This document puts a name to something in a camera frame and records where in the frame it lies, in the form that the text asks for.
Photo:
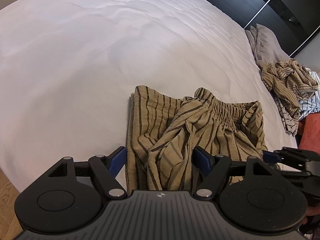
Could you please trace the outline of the tan striped trousers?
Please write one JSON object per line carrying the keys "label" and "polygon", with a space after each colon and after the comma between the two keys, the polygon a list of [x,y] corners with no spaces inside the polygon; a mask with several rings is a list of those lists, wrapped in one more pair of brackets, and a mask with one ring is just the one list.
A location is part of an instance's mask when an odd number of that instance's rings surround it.
{"label": "tan striped trousers", "polygon": [[175,99],[137,86],[127,129],[127,189],[194,191],[200,182],[191,162],[196,146],[211,155],[246,161],[262,156],[264,139],[258,101],[225,103],[205,88]]}

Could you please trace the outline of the rust red garment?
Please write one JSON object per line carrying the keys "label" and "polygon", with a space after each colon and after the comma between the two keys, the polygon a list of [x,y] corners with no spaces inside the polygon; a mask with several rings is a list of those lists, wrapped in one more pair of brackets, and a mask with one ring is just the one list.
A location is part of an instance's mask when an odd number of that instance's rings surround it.
{"label": "rust red garment", "polygon": [[299,149],[320,153],[320,113],[311,113],[298,123]]}

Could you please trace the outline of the blue white checked shirt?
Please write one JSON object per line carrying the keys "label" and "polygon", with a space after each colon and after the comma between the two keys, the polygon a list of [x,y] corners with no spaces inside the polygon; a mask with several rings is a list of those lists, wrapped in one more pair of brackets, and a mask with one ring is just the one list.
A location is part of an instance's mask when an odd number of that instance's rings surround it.
{"label": "blue white checked shirt", "polygon": [[298,132],[298,122],[306,118],[309,114],[319,112],[319,76],[316,72],[307,68],[307,72],[318,83],[316,91],[311,98],[307,100],[298,99],[299,108],[293,115],[289,114],[284,103],[276,95],[273,96],[276,106],[278,108],[281,122],[284,126],[286,133],[295,136]]}

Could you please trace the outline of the tan striped crumpled garment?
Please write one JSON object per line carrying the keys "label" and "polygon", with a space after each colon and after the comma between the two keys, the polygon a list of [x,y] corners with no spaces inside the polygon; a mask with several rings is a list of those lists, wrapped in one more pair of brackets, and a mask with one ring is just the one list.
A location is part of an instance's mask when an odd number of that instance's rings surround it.
{"label": "tan striped crumpled garment", "polygon": [[290,115],[299,108],[298,99],[311,98],[318,86],[307,69],[295,59],[265,64],[261,68],[261,80],[281,99]]}

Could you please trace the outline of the white bed sheet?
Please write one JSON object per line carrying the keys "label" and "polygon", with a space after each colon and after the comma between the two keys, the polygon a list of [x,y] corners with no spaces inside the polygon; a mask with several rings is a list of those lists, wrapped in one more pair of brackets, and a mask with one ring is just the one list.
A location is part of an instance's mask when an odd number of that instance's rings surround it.
{"label": "white bed sheet", "polygon": [[206,0],[18,0],[1,10],[1,170],[23,191],[62,157],[110,154],[138,85],[259,101],[267,148],[296,147],[244,29]]}

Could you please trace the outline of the grey pillow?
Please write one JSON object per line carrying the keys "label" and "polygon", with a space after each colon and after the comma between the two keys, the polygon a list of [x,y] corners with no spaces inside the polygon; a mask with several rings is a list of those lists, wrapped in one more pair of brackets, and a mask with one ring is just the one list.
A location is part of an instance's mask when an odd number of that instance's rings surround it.
{"label": "grey pillow", "polygon": [[290,57],[282,50],[274,32],[256,24],[245,30],[256,64],[262,68],[265,64],[289,61]]}

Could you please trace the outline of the black wardrobe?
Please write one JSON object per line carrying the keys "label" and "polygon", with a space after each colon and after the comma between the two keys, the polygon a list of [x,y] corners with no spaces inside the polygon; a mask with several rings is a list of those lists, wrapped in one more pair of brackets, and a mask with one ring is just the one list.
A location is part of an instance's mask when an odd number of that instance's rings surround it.
{"label": "black wardrobe", "polygon": [[242,28],[271,29],[288,55],[296,56],[319,32],[319,0],[207,0]]}

